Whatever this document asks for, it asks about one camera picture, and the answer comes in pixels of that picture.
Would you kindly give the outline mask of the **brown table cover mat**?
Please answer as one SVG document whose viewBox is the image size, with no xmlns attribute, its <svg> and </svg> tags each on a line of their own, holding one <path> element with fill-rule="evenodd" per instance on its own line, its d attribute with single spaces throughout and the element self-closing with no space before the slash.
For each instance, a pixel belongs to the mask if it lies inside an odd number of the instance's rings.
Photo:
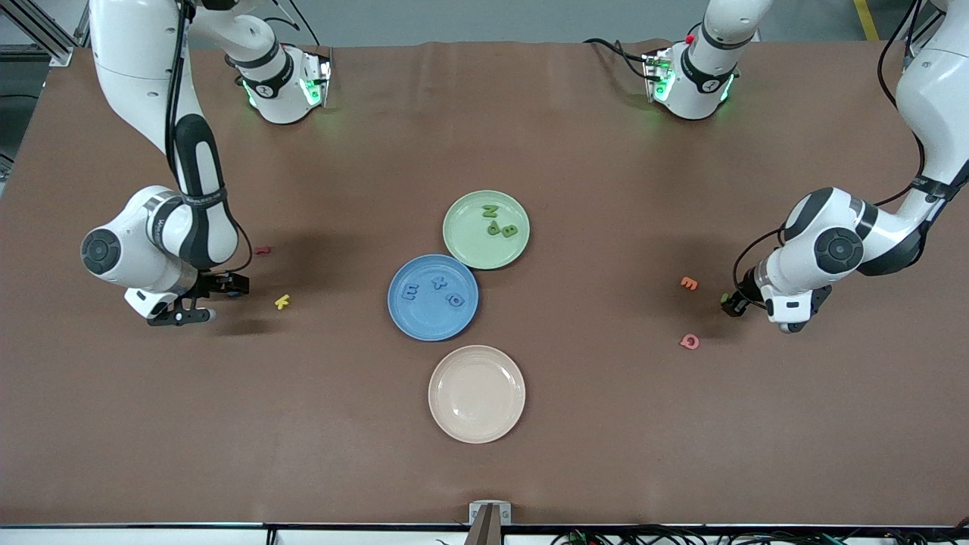
<svg viewBox="0 0 969 545">
<path fill-rule="evenodd" d="M 343 48 L 328 107 L 276 126 L 197 49 L 229 206 L 273 252 L 249 296 L 172 328 L 80 261 L 90 229 L 172 179 L 78 51 L 0 199 L 0 523 L 436 523 L 498 499 L 539 524 L 955 524 L 969 186 L 916 266 L 836 283 L 802 332 L 719 308 L 742 248 L 810 191 L 910 182 L 879 50 L 755 42 L 727 103 L 685 122 L 592 45 Z M 445 213 L 480 190 L 525 207 L 526 249 L 467 267 L 480 306 L 459 335 L 410 338 L 392 277 L 453 257 Z M 477 344 L 516 362 L 527 399 L 506 437 L 467 444 L 427 388 Z"/>
</svg>

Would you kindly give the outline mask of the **blue plate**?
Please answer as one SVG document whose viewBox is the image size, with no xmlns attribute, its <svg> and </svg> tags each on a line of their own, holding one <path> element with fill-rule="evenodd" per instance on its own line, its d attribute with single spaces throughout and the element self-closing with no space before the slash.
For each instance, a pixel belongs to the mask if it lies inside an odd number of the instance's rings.
<svg viewBox="0 0 969 545">
<path fill-rule="evenodd" d="M 432 277 L 435 276 L 445 276 L 447 287 L 434 290 Z M 401 299 L 407 283 L 421 286 L 414 301 Z M 449 293 L 466 297 L 466 307 L 449 307 L 445 301 Z M 405 263 L 395 273 L 388 287 L 387 305 L 392 322 L 408 337 L 445 341 L 459 335 L 473 321 L 480 306 L 480 289 L 473 272 L 464 263 L 443 254 L 426 254 Z"/>
</svg>

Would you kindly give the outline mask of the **beige plate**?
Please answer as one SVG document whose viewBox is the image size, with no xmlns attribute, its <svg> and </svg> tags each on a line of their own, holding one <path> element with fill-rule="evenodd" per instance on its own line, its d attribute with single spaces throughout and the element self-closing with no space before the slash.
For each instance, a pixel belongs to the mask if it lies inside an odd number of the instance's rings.
<svg viewBox="0 0 969 545">
<path fill-rule="evenodd" d="M 505 352 L 468 345 L 446 355 L 427 388 L 432 418 L 448 437 L 485 444 L 506 437 L 519 423 L 527 391 L 522 370 Z"/>
</svg>

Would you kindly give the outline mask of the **green plate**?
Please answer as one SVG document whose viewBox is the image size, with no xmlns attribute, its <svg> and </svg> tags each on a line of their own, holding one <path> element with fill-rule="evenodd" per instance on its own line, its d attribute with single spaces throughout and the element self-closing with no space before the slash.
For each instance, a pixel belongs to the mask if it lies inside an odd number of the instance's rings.
<svg viewBox="0 0 969 545">
<path fill-rule="evenodd" d="M 504 227 L 519 228 L 512 238 L 489 235 L 492 220 L 482 217 L 482 206 L 499 207 L 495 221 Z M 531 224 L 525 207 L 506 193 L 495 190 L 473 191 L 451 204 L 445 213 L 442 235 L 447 251 L 453 258 L 471 269 L 501 269 L 515 262 L 525 251 L 531 234 Z"/>
</svg>

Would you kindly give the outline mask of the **aluminium frame profile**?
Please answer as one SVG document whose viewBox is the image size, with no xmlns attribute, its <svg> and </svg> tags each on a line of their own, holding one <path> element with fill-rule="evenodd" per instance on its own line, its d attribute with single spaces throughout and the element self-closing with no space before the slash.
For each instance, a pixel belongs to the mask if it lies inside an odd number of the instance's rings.
<svg viewBox="0 0 969 545">
<path fill-rule="evenodd" d="M 77 46 L 37 0 L 0 0 L 0 61 L 42 61 L 70 64 Z"/>
</svg>

